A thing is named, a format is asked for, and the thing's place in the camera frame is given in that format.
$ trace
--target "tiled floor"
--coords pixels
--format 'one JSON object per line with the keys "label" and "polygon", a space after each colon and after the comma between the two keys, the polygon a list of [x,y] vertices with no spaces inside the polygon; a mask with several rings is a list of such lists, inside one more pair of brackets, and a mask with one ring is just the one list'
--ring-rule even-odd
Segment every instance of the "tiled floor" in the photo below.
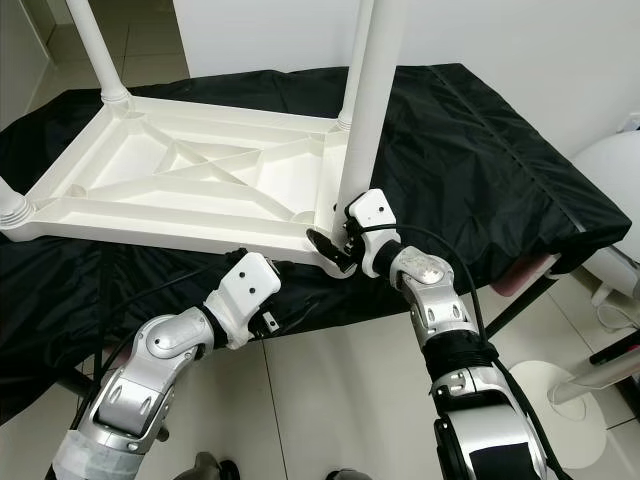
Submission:
{"label": "tiled floor", "polygon": [[[188,76],[170,0],[92,5],[126,86]],[[65,89],[98,86],[74,27],[56,30],[49,48],[57,66],[34,108]],[[597,324],[589,303],[595,286],[580,271],[532,304],[495,338],[505,364],[538,359],[575,370],[623,336]],[[488,319],[509,303],[487,288],[480,298]],[[85,362],[87,373],[90,368]],[[379,480],[442,478],[428,389],[407,315],[218,351],[180,380],[168,419],[171,437],[154,446],[138,478],[171,479],[201,450],[235,459],[243,480],[321,480],[338,466]],[[640,424],[615,389],[596,396],[609,427],[607,449],[571,475],[640,478]],[[2,426],[0,478],[42,478],[76,404],[53,387]]]}
{"label": "tiled floor", "polygon": [[[171,0],[91,0],[90,3],[126,87],[189,77]],[[65,90],[99,87],[75,25],[56,27],[47,47],[54,66],[45,73],[32,110]]]}

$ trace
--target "black cloth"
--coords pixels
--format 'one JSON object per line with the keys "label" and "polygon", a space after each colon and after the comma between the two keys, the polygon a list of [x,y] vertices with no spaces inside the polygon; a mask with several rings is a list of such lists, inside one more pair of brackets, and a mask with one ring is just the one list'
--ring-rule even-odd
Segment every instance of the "black cloth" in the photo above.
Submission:
{"label": "black cloth", "polygon": [[[345,68],[260,71],[132,89],[138,96],[335,118]],[[0,175],[26,193],[101,108],[96,90],[68,91],[0,133]],[[522,256],[595,249],[630,221],[496,92],[461,65],[399,67],[372,186],[401,223],[443,235],[478,287]],[[437,244],[406,243],[451,259]],[[212,269],[131,305],[144,289],[205,265]],[[0,239],[0,422],[91,354],[98,325],[121,337],[153,316],[200,303],[229,268],[224,256],[43,237]],[[345,325],[407,309],[382,279],[333,280],[283,268],[271,311],[282,334]],[[461,275],[459,292],[467,290]]]}

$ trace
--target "white wall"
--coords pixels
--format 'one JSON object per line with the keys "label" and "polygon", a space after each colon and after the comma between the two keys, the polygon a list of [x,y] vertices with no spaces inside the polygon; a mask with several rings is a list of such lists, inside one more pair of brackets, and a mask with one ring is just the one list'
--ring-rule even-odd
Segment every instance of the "white wall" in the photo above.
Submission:
{"label": "white wall", "polygon": [[24,115],[49,56],[20,0],[0,1],[0,130]]}
{"label": "white wall", "polygon": [[66,0],[47,0],[47,3],[49,4],[51,13],[53,13],[53,18],[55,18],[56,24],[66,25],[73,23],[73,18],[71,17],[71,12],[67,7]]}
{"label": "white wall", "polygon": [[[191,76],[345,65],[356,0],[174,0]],[[400,64],[462,62],[567,156],[640,109],[637,0],[412,0]]]}

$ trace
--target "black rubber band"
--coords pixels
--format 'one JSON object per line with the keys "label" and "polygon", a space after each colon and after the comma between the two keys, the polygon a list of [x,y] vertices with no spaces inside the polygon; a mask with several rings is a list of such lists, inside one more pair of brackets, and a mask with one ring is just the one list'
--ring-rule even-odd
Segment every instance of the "black rubber band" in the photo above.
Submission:
{"label": "black rubber band", "polygon": [[388,278],[391,271],[391,264],[404,248],[402,244],[395,240],[389,240],[380,247],[380,250],[376,253],[373,259],[373,271],[378,275]]}
{"label": "black rubber band", "polygon": [[422,348],[422,354],[433,381],[462,368],[490,367],[498,358],[493,345],[483,343],[476,333],[467,330],[446,332],[432,338]]}
{"label": "black rubber band", "polygon": [[226,347],[227,343],[229,343],[229,337],[227,336],[227,332],[225,332],[224,328],[220,325],[216,316],[207,308],[206,305],[196,305],[196,308],[204,313],[204,316],[209,320],[209,325],[213,328],[213,348]]}

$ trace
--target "robot forearm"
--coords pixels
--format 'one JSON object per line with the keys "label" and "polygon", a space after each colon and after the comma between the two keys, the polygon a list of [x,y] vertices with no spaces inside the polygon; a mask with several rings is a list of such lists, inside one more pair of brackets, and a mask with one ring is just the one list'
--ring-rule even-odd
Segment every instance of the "robot forearm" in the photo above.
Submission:
{"label": "robot forearm", "polygon": [[346,213],[347,255],[317,232],[309,232],[309,238],[341,268],[356,262],[369,277],[388,278],[409,303],[440,417],[434,426],[444,478],[556,478],[547,470],[535,430],[493,364],[497,352],[481,338],[453,288],[451,266],[401,244],[396,230],[387,227],[396,219],[382,191],[366,192]]}
{"label": "robot forearm", "polygon": [[156,317],[138,331],[132,354],[102,388],[78,430],[67,432],[53,467],[58,480],[130,480],[163,425],[184,369],[214,347],[237,349],[249,321],[280,289],[273,266],[246,254],[203,305]]}

